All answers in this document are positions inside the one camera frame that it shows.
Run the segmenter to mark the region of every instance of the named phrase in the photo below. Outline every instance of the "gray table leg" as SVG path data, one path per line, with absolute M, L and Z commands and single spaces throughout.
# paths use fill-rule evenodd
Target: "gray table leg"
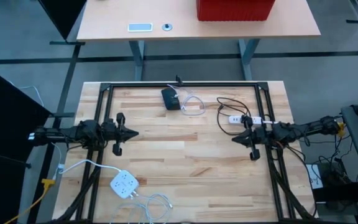
M 247 81 L 252 80 L 251 67 L 249 64 L 251 63 L 252 56 L 255 53 L 259 41 L 260 39 L 250 39 L 248 43 L 246 43 L 244 39 L 239 39 L 242 73 L 244 79 Z
M 142 81 L 143 74 L 143 56 L 144 56 L 144 41 L 134 40 L 129 41 L 135 61 L 135 81 Z

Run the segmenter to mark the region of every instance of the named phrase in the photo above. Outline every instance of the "yellow cable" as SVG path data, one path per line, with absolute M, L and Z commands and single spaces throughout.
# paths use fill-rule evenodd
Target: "yellow cable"
M 10 222 L 13 222 L 14 220 L 17 220 L 20 216 L 26 214 L 28 211 L 31 210 L 32 207 L 34 207 L 35 205 L 37 205 L 47 194 L 49 188 L 55 184 L 54 180 L 50 180 L 50 179 L 42 179 L 41 183 L 44 184 L 44 192 L 42 193 L 41 197 L 38 198 L 28 209 L 24 210 L 24 212 L 16 215 L 15 217 L 13 217 L 11 220 L 9 220 L 8 222 L 4 223 L 4 224 L 8 224 Z

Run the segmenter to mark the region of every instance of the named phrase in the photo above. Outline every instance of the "white wire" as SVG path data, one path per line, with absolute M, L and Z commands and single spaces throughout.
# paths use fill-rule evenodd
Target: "white wire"
M 128 206 L 128 205 L 134 205 L 134 206 L 136 206 L 136 207 L 142 208 L 142 214 L 141 214 L 141 216 L 140 216 L 140 220 L 139 220 L 138 223 L 141 223 L 143 214 L 145 214 L 145 217 L 146 217 L 146 219 L 149 221 L 150 224 L 154 224 L 154 221 L 160 220 L 161 218 L 163 218 L 163 217 L 166 216 L 167 214 L 168 214 L 167 219 L 165 220 L 165 222 L 164 222 L 163 224 L 166 224 L 166 223 L 169 221 L 170 215 L 171 215 L 171 214 L 170 214 L 170 208 L 173 208 L 173 206 L 172 206 L 171 202 L 169 201 L 169 199 L 168 199 L 168 197 L 167 197 L 166 195 L 164 195 L 164 194 L 153 194 L 153 195 L 151 195 L 150 197 L 145 197 L 145 196 L 141 196 L 141 195 L 137 194 L 135 191 L 134 191 L 134 193 L 135 193 L 135 195 L 136 195 L 137 197 L 141 197 L 141 198 L 147 199 L 146 203 L 145 203 L 145 204 L 142 204 L 142 203 L 140 203 L 136 198 L 134 198 L 133 196 L 131 196 L 131 198 L 134 198 L 137 203 L 124 203 L 124 204 L 118 206 L 117 209 L 115 209 L 115 211 L 113 212 L 112 218 L 111 218 L 111 220 L 110 220 L 110 224 L 114 223 L 114 217 L 116 216 L 117 212 L 118 212 L 122 207 Z M 162 202 L 161 200 L 156 199 L 156 197 L 161 197 L 161 198 L 163 198 L 166 203 L 165 203 L 165 202 Z M 159 203 L 161 203 L 161 204 L 165 207 L 165 212 L 164 212 L 161 216 L 159 216 L 159 217 L 152 217 L 152 216 L 151 216 L 151 214 L 150 214 L 150 209 L 149 209 L 149 203 L 150 203 L 151 200 L 154 200 L 154 201 L 156 201 L 156 202 L 159 202 Z M 132 211 L 130 212 L 129 217 L 128 217 L 128 223 L 131 222 L 131 216 L 132 216 L 133 213 L 134 213 L 134 211 L 133 211 L 133 209 L 132 209 Z
M 11 82 L 9 80 L 8 80 L 8 82 L 10 82 L 14 87 L 16 87 L 15 84 L 13 84 L 13 82 Z M 25 89 L 25 88 L 34 88 L 34 90 L 37 92 L 38 98 L 40 99 L 41 105 L 44 106 L 44 102 L 41 99 L 41 95 L 40 95 L 40 92 L 38 91 L 37 87 L 35 87 L 35 86 L 24 86 L 24 87 L 16 87 L 16 88 L 18 88 L 20 90 Z
M 202 99 L 200 99 L 198 96 L 195 96 L 193 94 L 193 91 L 191 90 L 188 90 L 187 88 L 181 88 L 181 87 L 178 87 L 178 86 L 173 86 L 173 85 L 167 85 L 171 88 L 173 88 L 175 91 L 176 89 L 180 90 L 180 89 L 183 89 L 185 91 L 187 91 L 187 93 L 189 94 L 184 100 L 183 100 L 183 103 L 181 104 L 180 106 L 180 111 L 184 114 L 184 115 L 187 115 L 187 116 L 199 116 L 199 115 L 202 115 L 206 112 L 206 107 L 205 107 L 205 104 L 203 102 Z M 199 113 L 186 113 L 186 104 L 190 101 L 190 99 L 192 98 L 196 98 L 198 101 L 200 101 L 200 103 L 203 105 L 203 108 L 201 110 L 201 112 Z
M 56 180 L 57 170 L 59 170 L 59 164 L 62 163 L 62 150 L 60 150 L 59 146 L 57 146 L 55 143 L 51 142 L 51 144 L 53 144 L 59 151 L 59 163 L 56 166 L 55 175 L 53 175 L 53 180 Z
M 59 174 L 64 174 L 65 172 L 71 170 L 72 168 L 74 168 L 74 167 L 76 167 L 76 166 L 78 166 L 78 165 L 80 165 L 80 164 L 82 164 L 82 163 L 84 163 L 84 162 L 90 162 L 90 163 L 92 163 L 93 165 L 98 166 L 98 167 L 102 167 L 102 168 L 115 169 L 115 170 L 118 170 L 118 172 L 121 171 L 121 170 L 118 169 L 117 167 L 105 166 L 105 165 L 97 164 L 97 163 L 95 163 L 95 162 L 93 162 L 93 161 L 91 161 L 91 160 L 89 160 L 89 159 L 84 159 L 83 161 L 77 162 L 76 164 L 72 165 L 72 166 L 69 167 L 68 169 L 65 169 L 65 170 L 60 171 Z

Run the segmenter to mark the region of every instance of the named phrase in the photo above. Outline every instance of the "red box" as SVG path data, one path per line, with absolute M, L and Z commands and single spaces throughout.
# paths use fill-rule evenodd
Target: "red box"
M 275 0 L 197 0 L 199 21 L 265 21 Z

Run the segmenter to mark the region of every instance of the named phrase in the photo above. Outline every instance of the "light wood desk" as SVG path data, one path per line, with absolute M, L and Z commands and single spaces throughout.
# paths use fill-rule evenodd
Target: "light wood desk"
M 270 96 L 276 119 L 292 122 L 290 106 L 283 82 L 269 82 Z M 100 83 L 85 83 L 75 123 L 93 119 Z M 245 103 L 257 115 L 255 90 L 249 87 L 191 88 L 206 104 L 201 116 L 185 116 L 180 111 L 167 111 L 163 105 L 161 88 L 114 88 L 110 117 L 123 112 L 126 126 L 139 135 L 123 144 L 122 156 L 112 153 L 112 144 L 104 150 L 103 164 L 131 172 L 140 182 L 138 193 L 165 194 L 174 206 L 169 222 L 275 222 L 277 214 L 266 151 L 260 149 L 260 159 L 251 161 L 250 149 L 231 141 L 217 126 L 216 97 L 234 98 Z M 190 102 L 188 110 L 199 110 Z M 223 128 L 240 131 L 220 118 Z M 300 150 L 298 143 L 292 144 Z M 68 152 L 65 166 L 86 159 L 81 148 Z M 290 188 L 305 208 L 313 213 L 314 200 L 308 174 L 297 157 L 284 153 Z M 58 218 L 80 191 L 84 165 L 62 177 L 53 218 Z M 109 183 L 116 175 L 112 169 L 102 169 L 94 213 L 95 223 L 106 223 L 113 211 L 130 199 L 119 198 Z M 89 195 L 85 200 L 86 217 Z M 281 193 L 285 213 L 284 196 Z M 152 212 L 161 206 L 151 206 Z M 118 213 L 115 222 L 128 221 L 129 209 Z
M 152 32 L 128 32 L 130 23 L 152 23 L 154 28 Z M 164 31 L 164 24 L 173 29 Z M 142 78 L 144 40 L 241 39 L 244 77 L 251 80 L 249 63 L 260 38 L 319 35 L 306 0 L 276 0 L 266 21 L 252 22 L 200 22 L 196 0 L 88 0 L 77 39 L 129 40 L 137 81 Z M 243 38 L 251 40 L 246 45 Z

